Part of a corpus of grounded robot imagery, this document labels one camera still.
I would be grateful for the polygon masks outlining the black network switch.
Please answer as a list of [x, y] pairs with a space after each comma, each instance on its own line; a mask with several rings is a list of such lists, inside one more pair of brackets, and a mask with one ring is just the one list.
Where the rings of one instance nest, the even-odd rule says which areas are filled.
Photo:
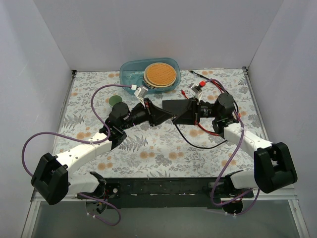
[[163, 100], [162, 108], [174, 114], [175, 112], [175, 103], [177, 100]]

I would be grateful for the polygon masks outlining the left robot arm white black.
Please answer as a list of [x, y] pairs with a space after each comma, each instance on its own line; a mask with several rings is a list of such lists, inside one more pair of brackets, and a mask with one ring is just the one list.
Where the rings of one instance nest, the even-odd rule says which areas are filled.
[[31, 184], [49, 205], [59, 203], [68, 194], [80, 197], [89, 195], [102, 198], [106, 191], [106, 179], [96, 172], [83, 176], [74, 173], [99, 155], [119, 146], [127, 137], [125, 130], [148, 122], [157, 126], [172, 117], [172, 113], [155, 106], [148, 98], [132, 110], [124, 102], [112, 107], [106, 124], [91, 142], [80, 144], [55, 156], [43, 155], [32, 176]]

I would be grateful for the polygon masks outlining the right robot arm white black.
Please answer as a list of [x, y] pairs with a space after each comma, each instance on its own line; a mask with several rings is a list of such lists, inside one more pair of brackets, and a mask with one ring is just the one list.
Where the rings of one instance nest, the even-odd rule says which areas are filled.
[[197, 125], [201, 118], [212, 118], [215, 133], [236, 144], [254, 160], [253, 170], [225, 176], [224, 191], [228, 196], [235, 197], [247, 188], [271, 193], [297, 182], [288, 146], [283, 142], [262, 139], [244, 129], [239, 117], [234, 114], [234, 99], [229, 93], [220, 94], [213, 104], [190, 98], [165, 102], [163, 106], [175, 115], [175, 125]]

